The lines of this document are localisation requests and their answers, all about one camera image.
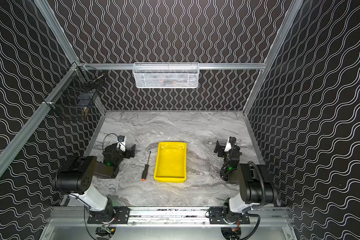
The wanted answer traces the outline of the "orange black handled screwdriver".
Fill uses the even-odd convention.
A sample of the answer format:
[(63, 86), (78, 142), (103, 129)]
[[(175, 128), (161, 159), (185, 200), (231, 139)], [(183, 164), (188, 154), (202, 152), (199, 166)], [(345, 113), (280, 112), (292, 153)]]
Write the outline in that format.
[(142, 177), (141, 177), (142, 181), (146, 181), (146, 179), (147, 179), (148, 170), (149, 170), (149, 166), (150, 166), (149, 165), (150, 157), (151, 157), (151, 151), (149, 152), (147, 163), (145, 164), (145, 168), (144, 168), (144, 170), (142, 172)]

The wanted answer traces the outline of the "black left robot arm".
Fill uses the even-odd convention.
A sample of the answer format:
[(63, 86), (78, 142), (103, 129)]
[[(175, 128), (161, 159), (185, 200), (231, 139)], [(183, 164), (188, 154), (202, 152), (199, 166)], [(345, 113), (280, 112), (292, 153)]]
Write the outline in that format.
[(127, 224), (130, 209), (114, 207), (112, 200), (92, 185), (92, 179), (115, 179), (120, 163), (133, 158), (135, 149), (135, 145), (125, 148), (121, 144), (112, 144), (103, 150), (102, 162), (97, 161), (96, 156), (79, 157), (67, 170), (56, 175), (55, 189), (84, 204), (85, 212), (89, 214), (85, 217), (88, 224)]

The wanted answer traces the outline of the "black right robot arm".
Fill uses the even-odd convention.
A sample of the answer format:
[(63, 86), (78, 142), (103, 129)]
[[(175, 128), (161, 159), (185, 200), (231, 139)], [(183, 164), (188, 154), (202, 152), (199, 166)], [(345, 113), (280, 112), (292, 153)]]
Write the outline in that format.
[(239, 193), (223, 203), (222, 212), (217, 218), (234, 224), (243, 220), (243, 215), (253, 209), (277, 204), (277, 191), (266, 166), (251, 161), (241, 163), (241, 148), (236, 145), (235, 137), (230, 137), (225, 145), (217, 141), (214, 153), (223, 158), (221, 180), (239, 186)]

